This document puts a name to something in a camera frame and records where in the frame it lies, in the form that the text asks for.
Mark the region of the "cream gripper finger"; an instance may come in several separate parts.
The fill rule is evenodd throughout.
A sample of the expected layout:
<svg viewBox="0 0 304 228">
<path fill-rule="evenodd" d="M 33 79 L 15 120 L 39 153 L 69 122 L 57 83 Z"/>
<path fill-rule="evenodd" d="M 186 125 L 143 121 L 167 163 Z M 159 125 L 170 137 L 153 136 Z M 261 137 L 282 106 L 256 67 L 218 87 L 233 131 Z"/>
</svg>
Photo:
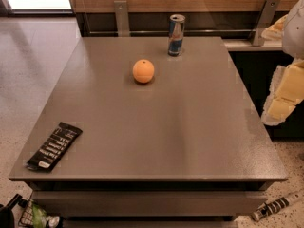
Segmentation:
<svg viewBox="0 0 304 228">
<path fill-rule="evenodd" d="M 269 91 L 261 120 L 266 125 L 276 126 L 285 122 L 304 100 L 304 60 L 294 59 L 288 66 L 278 66 Z"/>
<path fill-rule="evenodd" d="M 282 38 L 282 33 L 284 29 L 284 23 L 287 19 L 287 15 L 282 16 L 272 25 L 267 27 L 262 31 L 261 37 L 269 41 L 278 41 Z"/>
</svg>

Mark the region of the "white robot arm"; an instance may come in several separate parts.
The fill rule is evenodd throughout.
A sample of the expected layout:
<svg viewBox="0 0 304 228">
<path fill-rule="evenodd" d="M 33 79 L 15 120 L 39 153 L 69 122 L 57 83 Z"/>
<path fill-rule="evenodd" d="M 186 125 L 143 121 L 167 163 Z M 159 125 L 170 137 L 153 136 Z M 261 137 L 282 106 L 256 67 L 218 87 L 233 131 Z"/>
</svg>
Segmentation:
<svg viewBox="0 0 304 228">
<path fill-rule="evenodd" d="M 263 30 L 261 36 L 281 41 L 283 52 L 294 58 L 289 65 L 276 67 L 263 106 L 262 122 L 276 126 L 285 122 L 304 100 L 304 0 Z"/>
</svg>

